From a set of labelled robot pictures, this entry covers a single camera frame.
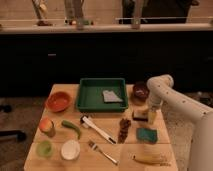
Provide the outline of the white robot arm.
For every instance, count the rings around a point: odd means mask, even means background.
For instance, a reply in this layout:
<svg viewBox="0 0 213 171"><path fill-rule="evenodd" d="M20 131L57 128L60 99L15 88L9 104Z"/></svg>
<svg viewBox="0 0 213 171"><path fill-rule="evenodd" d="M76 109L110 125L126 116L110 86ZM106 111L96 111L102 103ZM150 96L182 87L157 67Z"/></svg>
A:
<svg viewBox="0 0 213 171"><path fill-rule="evenodd" d="M187 171L213 171L213 108L174 90L173 85L168 74L148 79L149 111L159 110L166 102L185 115L195 125Z"/></svg>

